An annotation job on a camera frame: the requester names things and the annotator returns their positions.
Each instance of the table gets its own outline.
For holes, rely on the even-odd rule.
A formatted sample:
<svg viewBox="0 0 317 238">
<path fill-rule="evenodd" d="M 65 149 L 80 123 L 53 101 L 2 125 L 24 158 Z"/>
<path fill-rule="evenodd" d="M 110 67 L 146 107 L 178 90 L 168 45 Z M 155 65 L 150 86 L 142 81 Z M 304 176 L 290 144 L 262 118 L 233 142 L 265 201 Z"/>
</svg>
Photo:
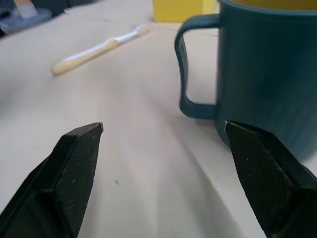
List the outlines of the table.
<svg viewBox="0 0 317 238">
<path fill-rule="evenodd" d="M 106 0 L 0 41 L 0 210 L 72 129 L 103 122 L 80 238 L 264 238 L 212 122 L 178 108 L 173 40 L 150 0 Z M 53 78 L 59 59 L 150 22 L 153 31 Z M 214 102 L 217 30 L 185 36 L 189 97 Z"/>
</svg>

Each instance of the yellow box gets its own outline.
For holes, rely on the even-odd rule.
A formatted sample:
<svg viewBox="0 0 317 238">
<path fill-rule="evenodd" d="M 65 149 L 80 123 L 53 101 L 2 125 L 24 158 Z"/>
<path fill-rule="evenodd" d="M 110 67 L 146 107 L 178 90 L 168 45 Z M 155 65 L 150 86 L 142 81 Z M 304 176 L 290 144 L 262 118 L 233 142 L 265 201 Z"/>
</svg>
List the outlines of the yellow box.
<svg viewBox="0 0 317 238">
<path fill-rule="evenodd" d="M 184 22 L 191 16 L 212 13 L 216 0 L 153 0 L 154 20 Z"/>
</svg>

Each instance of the mug rim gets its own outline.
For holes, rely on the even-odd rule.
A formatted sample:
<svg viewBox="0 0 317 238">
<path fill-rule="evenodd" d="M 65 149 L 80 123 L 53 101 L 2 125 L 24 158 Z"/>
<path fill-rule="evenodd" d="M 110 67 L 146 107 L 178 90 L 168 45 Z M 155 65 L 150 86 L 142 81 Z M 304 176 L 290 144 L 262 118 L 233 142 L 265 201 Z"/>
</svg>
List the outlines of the mug rim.
<svg viewBox="0 0 317 238">
<path fill-rule="evenodd" d="M 220 5 L 226 4 L 230 7 L 238 8 L 240 10 L 260 13 L 260 14 L 269 14 L 269 15 L 277 15 L 277 16 L 317 16 L 317 10 L 315 11 L 290 11 L 290 10 L 280 10 L 280 9 L 268 9 L 268 8 L 260 8 L 255 6 L 246 6 L 242 4 L 235 3 L 231 0 L 220 0 Z"/>
</svg>

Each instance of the gray object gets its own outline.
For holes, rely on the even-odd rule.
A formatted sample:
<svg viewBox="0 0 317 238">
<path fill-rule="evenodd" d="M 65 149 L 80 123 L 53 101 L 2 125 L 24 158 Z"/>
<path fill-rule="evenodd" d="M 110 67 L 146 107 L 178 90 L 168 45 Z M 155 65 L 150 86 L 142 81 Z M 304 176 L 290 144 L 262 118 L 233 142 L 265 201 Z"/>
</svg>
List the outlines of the gray object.
<svg viewBox="0 0 317 238">
<path fill-rule="evenodd" d="M 32 26 L 39 25 L 52 18 L 50 10 L 37 8 L 37 16 L 23 19 L 21 16 L 12 14 L 0 20 L 0 28 L 7 34 L 16 33 Z"/>
</svg>

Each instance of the mug handle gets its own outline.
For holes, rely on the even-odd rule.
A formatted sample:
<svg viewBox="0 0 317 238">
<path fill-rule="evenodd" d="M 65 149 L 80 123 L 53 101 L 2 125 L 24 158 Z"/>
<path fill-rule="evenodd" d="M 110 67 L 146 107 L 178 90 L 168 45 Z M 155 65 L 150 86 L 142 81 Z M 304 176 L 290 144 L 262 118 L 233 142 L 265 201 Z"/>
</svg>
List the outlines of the mug handle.
<svg viewBox="0 0 317 238">
<path fill-rule="evenodd" d="M 193 16 L 183 23 L 175 38 L 174 47 L 178 59 L 181 78 L 181 95 L 179 107 L 185 115 L 192 118 L 215 119 L 215 105 L 194 103 L 190 101 L 186 95 L 188 81 L 188 60 L 183 34 L 188 30 L 218 27 L 220 27 L 219 14 Z"/>
</svg>

